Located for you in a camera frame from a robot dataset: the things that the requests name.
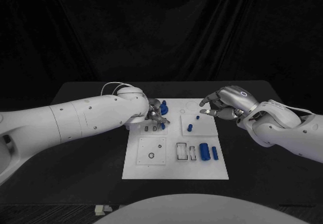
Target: table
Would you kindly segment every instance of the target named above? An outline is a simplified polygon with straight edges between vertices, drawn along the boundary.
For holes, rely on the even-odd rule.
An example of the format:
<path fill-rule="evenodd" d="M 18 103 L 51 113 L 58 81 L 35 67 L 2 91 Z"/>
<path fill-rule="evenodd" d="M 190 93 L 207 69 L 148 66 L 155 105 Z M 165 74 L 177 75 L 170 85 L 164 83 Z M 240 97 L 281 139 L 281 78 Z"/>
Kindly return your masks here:
<path fill-rule="evenodd" d="M 51 101 L 95 97 L 103 82 L 67 82 Z M 257 101 L 281 99 L 265 81 L 131 82 L 149 98 L 203 98 L 237 85 Z M 103 94 L 110 94 L 109 87 Z M 282 147 L 260 147 L 233 121 L 216 119 L 229 180 L 122 180 L 128 131 L 119 127 L 35 154 L 0 186 L 1 204 L 129 204 L 182 193 L 229 196 L 253 203 L 323 203 L 323 164 Z"/>

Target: white board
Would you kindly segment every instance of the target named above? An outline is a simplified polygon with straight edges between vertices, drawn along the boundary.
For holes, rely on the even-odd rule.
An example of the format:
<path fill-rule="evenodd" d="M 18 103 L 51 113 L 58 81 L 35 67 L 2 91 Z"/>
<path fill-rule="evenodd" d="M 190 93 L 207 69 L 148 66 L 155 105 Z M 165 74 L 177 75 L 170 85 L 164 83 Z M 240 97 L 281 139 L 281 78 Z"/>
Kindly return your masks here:
<path fill-rule="evenodd" d="M 141 128 L 129 131 L 122 179 L 227 180 L 229 177 L 224 167 L 213 117 L 204 114 L 198 114 L 200 109 L 210 109 L 208 104 L 206 104 L 203 107 L 198 107 L 198 102 L 201 101 L 201 99 L 158 100 L 165 100 L 167 103 L 168 112 L 162 117 L 165 117 L 170 121 L 170 125 L 165 127 L 164 130 L 158 132 L 152 130 L 152 127 L 157 125 L 157 122 L 145 120 L 141 123 Z M 191 133 L 182 135 L 182 127 L 187 130 L 185 122 L 193 122 L 193 129 Z M 145 151 L 141 151 L 138 150 L 138 148 L 142 146 L 139 143 L 139 139 L 145 138 L 151 138 L 151 147 L 145 145 Z M 155 148 L 155 146 L 159 145 L 158 141 L 155 140 L 162 138 L 165 139 L 165 147 L 161 147 L 165 152 L 164 164 L 161 163 L 162 160 L 159 160 L 158 162 L 152 162 L 152 159 L 148 158 L 149 152 L 159 149 Z M 177 160 L 175 143 L 185 143 L 187 160 Z M 208 145 L 210 160 L 207 161 L 203 161 L 200 158 L 198 144 L 201 143 L 207 143 Z M 219 157 L 217 160 L 213 159 L 211 146 L 216 146 Z M 191 147 L 194 147 L 195 160 L 190 159 Z M 138 165 L 136 161 L 141 161 L 142 159 L 145 161 L 145 165 Z"/>

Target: rectangular slot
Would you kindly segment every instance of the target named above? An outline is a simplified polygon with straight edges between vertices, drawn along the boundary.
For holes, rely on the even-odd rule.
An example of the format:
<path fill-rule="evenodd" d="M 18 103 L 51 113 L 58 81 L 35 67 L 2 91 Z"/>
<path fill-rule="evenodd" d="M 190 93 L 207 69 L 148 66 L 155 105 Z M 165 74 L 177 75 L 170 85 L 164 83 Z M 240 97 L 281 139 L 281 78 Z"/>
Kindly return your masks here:
<path fill-rule="evenodd" d="M 185 153 L 185 143 L 175 143 L 177 150 L 177 160 L 185 161 L 188 159 L 188 155 Z"/>
<path fill-rule="evenodd" d="M 194 146 L 190 146 L 190 160 L 195 161 Z"/>

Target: robotic hand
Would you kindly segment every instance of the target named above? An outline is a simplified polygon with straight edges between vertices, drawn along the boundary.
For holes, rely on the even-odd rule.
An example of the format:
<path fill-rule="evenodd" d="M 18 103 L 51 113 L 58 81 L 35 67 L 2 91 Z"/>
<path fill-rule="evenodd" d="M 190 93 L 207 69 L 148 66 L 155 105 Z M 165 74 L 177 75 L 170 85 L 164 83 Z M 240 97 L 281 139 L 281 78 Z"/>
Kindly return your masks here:
<path fill-rule="evenodd" d="M 237 86 L 226 86 L 213 92 L 200 102 L 203 106 L 213 102 L 219 110 L 200 110 L 224 120 L 234 120 L 255 142 L 263 146 L 282 146 L 295 155 L 323 163 L 323 115 L 305 109 L 288 107 L 268 100 L 255 100 L 250 93 Z M 308 113 L 298 117 L 288 109 Z"/>
<path fill-rule="evenodd" d="M 43 149 L 122 125 L 132 130 L 145 119 L 170 124 L 159 115 L 159 101 L 132 86 L 120 88 L 116 96 L 0 112 L 0 184 Z"/>

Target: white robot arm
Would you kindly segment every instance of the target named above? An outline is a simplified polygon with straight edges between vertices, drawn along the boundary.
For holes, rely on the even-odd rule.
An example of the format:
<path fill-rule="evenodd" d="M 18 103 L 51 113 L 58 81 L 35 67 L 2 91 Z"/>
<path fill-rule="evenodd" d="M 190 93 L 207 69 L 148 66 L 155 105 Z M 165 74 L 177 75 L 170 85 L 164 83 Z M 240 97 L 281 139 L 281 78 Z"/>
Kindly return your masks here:
<path fill-rule="evenodd" d="M 0 184 L 43 149 L 125 125 L 131 130 L 145 119 L 168 124 L 159 101 L 141 89 L 120 88 L 103 95 L 28 110 L 0 112 Z"/>
<path fill-rule="evenodd" d="M 200 110 L 200 113 L 234 120 L 260 146 L 279 145 L 295 155 L 323 163 L 323 115 L 273 100 L 257 103 L 237 86 L 220 88 L 201 100 L 200 106 L 208 101 L 219 110 Z M 309 115 L 298 117 L 288 108 Z"/>

